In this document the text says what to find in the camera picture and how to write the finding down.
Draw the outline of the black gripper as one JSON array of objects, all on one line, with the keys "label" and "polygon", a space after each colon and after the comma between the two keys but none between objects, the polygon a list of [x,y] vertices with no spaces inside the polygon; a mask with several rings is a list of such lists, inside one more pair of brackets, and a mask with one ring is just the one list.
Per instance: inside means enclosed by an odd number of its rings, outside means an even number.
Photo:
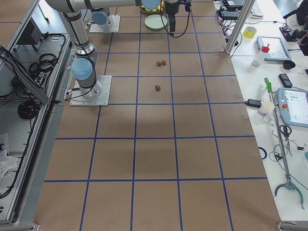
[{"label": "black gripper", "polygon": [[179,12],[179,0],[165,0],[165,12],[168,17],[169,32],[176,30],[176,14]]}]

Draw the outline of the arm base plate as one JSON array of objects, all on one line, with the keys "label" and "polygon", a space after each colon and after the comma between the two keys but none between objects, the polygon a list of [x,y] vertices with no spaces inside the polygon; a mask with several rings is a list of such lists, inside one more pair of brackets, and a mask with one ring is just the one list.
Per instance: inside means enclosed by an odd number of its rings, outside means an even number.
[{"label": "arm base plate", "polygon": [[120,27],[121,15],[109,15],[106,16],[104,20],[98,19],[95,17],[92,20],[90,26],[90,33],[96,34],[109,34],[109,33],[118,33]]},{"label": "arm base plate", "polygon": [[70,106],[108,106],[112,76],[97,76],[96,84],[92,89],[80,88],[79,83],[75,81],[75,88],[70,100]]}]

